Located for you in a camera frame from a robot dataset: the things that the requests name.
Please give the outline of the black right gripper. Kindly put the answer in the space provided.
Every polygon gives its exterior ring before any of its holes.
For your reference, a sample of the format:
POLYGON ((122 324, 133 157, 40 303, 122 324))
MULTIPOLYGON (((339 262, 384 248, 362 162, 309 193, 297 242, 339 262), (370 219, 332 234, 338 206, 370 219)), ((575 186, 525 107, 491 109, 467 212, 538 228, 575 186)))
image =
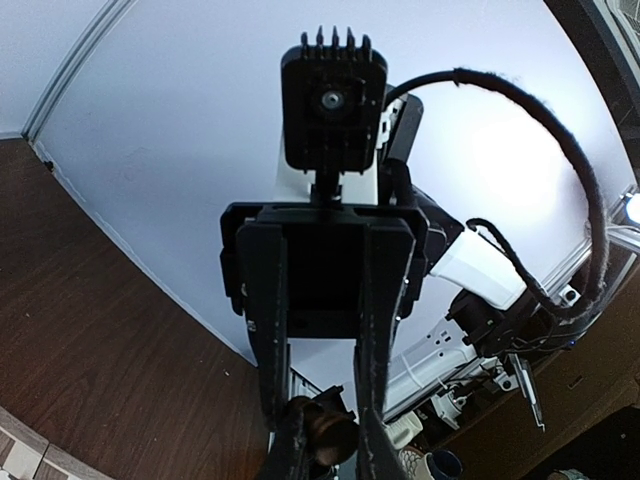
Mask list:
POLYGON ((358 414, 362 425, 378 423, 395 323, 411 315, 427 273, 425 214, 237 202, 220 227, 225 293, 246 322, 267 428, 278 428, 288 398, 287 337, 347 339, 358 329, 358 414))

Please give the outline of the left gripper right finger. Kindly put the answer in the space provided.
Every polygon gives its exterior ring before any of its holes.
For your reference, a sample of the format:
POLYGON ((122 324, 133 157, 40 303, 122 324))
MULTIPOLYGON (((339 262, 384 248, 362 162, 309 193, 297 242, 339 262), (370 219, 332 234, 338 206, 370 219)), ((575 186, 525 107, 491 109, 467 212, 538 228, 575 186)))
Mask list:
POLYGON ((359 412, 356 474, 361 480, 408 479, 380 417, 369 407, 364 407, 359 412))

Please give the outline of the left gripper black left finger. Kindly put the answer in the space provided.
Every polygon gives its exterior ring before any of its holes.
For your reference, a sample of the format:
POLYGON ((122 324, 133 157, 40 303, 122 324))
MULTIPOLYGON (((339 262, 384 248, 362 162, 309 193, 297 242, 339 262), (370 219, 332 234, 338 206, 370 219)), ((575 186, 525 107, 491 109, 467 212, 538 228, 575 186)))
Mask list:
POLYGON ((274 442, 259 471, 260 480, 309 478, 304 410, 289 407, 276 430, 274 442))

